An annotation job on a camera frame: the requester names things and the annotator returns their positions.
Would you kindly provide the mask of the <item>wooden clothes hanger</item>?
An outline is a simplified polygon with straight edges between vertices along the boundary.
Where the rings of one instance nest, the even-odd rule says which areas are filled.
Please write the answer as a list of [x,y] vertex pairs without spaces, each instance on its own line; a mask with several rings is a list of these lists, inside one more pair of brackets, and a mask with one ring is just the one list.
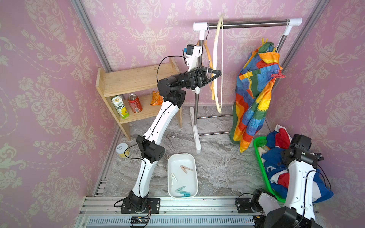
[[[207,55],[207,58],[208,58],[208,66],[213,67],[212,56],[211,56],[211,53],[210,53],[210,50],[209,50],[209,47],[208,47],[208,41],[207,41],[208,36],[209,36],[209,31],[207,32],[207,35],[206,35],[206,38],[205,38],[203,44],[199,44],[199,45],[202,46],[203,50],[206,51],[206,55]],[[210,87],[210,90],[212,92],[212,100],[215,100],[215,93],[214,93],[215,83],[211,82],[209,84],[209,87]]]

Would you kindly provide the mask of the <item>rainbow striped jacket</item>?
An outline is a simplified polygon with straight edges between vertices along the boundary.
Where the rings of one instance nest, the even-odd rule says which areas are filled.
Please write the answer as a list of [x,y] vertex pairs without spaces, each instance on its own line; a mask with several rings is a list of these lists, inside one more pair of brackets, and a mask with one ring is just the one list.
[[268,41],[251,53],[237,76],[230,140],[239,145],[240,153],[249,148],[265,123],[277,80],[271,75],[282,73],[279,59],[277,48]]

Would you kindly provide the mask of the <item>red clothespin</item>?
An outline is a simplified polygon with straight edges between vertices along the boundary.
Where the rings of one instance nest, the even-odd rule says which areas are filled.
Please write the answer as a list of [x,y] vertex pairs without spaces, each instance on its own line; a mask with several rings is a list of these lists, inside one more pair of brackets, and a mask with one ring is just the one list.
[[276,73],[276,74],[272,74],[271,78],[285,78],[286,76],[283,75],[282,73]]

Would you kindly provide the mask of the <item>pink clothespin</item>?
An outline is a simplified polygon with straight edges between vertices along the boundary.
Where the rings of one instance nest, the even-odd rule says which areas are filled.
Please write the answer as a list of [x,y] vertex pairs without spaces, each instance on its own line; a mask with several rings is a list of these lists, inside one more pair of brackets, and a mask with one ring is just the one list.
[[191,172],[193,172],[194,170],[193,169],[191,169],[191,168],[188,168],[188,167],[186,167],[186,166],[183,166],[183,165],[181,165],[180,166],[180,168],[182,169],[182,171],[184,172],[184,173],[188,173],[188,171],[191,171]]

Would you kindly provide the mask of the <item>white clothespin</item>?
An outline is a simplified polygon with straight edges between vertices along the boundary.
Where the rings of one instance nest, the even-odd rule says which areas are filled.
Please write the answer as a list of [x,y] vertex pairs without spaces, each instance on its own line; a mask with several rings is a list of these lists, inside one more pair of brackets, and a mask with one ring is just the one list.
[[178,180],[177,180],[175,174],[174,173],[171,173],[171,187],[174,186],[174,183],[175,182],[178,183]]

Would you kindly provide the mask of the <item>blue red white jacket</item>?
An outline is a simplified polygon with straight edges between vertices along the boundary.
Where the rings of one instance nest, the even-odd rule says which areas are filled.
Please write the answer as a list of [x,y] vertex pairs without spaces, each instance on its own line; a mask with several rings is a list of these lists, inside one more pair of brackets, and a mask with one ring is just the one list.
[[[287,132],[287,129],[281,125],[277,125],[275,130],[266,136],[264,152],[260,150],[261,160],[265,167],[270,185],[282,198],[286,199],[290,182],[290,174],[283,163],[281,152],[289,148],[292,137]],[[314,173],[313,180],[313,202],[319,203],[326,201],[334,196],[334,193],[329,190],[324,181],[321,179],[319,172]]]

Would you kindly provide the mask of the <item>teal green clothespin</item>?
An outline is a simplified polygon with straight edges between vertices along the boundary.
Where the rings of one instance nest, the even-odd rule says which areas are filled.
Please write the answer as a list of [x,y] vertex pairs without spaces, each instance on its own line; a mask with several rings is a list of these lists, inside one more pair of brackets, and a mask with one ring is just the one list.
[[180,188],[178,188],[178,189],[176,189],[175,191],[177,192],[177,193],[180,193],[180,194],[186,194],[187,193],[187,191],[185,191],[184,190],[184,188],[185,188],[186,186],[182,186],[182,187],[180,187]]

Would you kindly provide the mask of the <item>blue clothespin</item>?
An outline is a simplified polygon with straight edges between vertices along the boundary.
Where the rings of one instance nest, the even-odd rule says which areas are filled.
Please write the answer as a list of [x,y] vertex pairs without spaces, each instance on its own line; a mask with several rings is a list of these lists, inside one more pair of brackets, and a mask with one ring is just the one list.
[[190,197],[191,193],[190,192],[179,192],[180,194],[183,195],[183,197]]

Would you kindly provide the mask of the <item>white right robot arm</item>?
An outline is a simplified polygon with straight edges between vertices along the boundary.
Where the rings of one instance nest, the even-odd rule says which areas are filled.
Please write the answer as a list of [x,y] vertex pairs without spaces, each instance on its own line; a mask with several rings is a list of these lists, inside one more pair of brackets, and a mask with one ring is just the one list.
[[309,152],[311,139],[294,135],[289,149],[281,153],[290,174],[285,204],[276,197],[257,189],[250,201],[254,211],[264,215],[256,220],[259,228],[320,228],[313,211],[313,180],[317,173],[317,157]]

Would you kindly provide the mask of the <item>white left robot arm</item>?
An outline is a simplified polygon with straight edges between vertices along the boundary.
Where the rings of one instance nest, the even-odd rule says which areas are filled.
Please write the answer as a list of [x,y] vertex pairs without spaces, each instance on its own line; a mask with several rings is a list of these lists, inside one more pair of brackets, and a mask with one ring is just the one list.
[[163,97],[161,109],[146,133],[136,139],[136,144],[141,151],[139,159],[141,168],[136,184],[127,199],[138,211],[142,211],[147,205],[154,169],[165,153],[165,148],[160,145],[162,137],[170,121],[185,101],[185,89],[194,90],[204,87],[221,75],[220,70],[199,66],[158,81],[158,90]]

